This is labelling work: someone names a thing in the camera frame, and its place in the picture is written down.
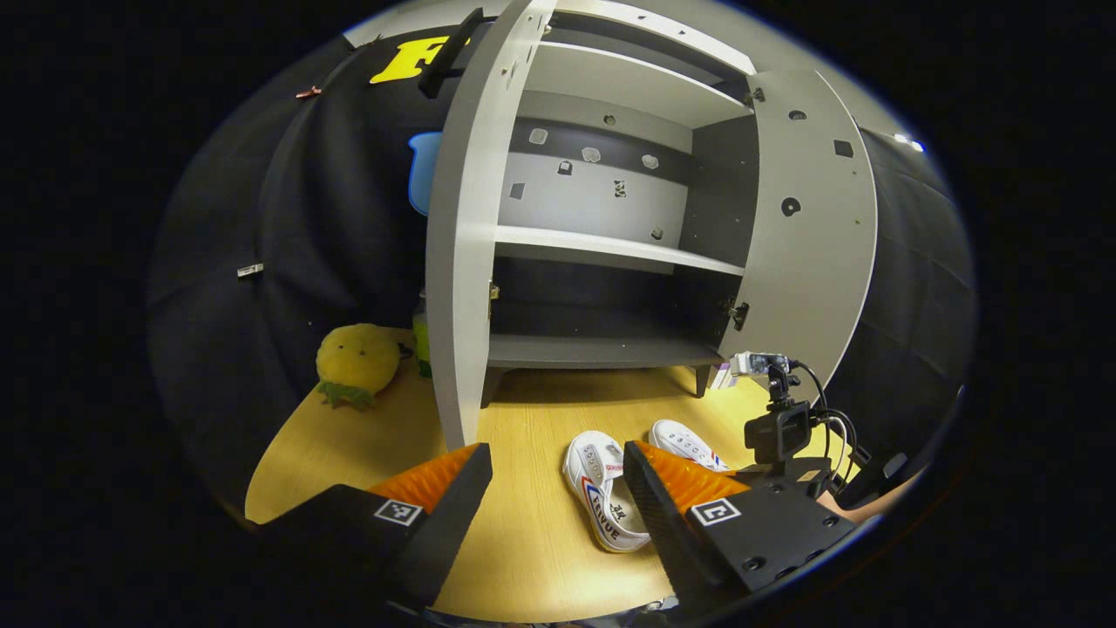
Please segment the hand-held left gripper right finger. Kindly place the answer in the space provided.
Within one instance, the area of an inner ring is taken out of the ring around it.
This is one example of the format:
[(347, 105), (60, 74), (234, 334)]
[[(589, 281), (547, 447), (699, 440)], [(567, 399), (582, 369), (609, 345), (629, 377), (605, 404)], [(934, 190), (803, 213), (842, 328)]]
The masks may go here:
[(680, 616), (716, 616), (773, 595), (854, 533), (848, 518), (796, 482), (737, 481), (644, 441), (624, 445), (624, 479)]

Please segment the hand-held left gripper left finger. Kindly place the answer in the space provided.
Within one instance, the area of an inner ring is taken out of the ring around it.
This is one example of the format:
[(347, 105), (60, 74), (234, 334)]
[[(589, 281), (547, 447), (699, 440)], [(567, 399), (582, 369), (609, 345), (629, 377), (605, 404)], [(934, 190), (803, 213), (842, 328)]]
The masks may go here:
[(254, 532), (345, 592), (422, 609), (435, 603), (492, 480), (473, 444), (378, 485), (335, 484)]

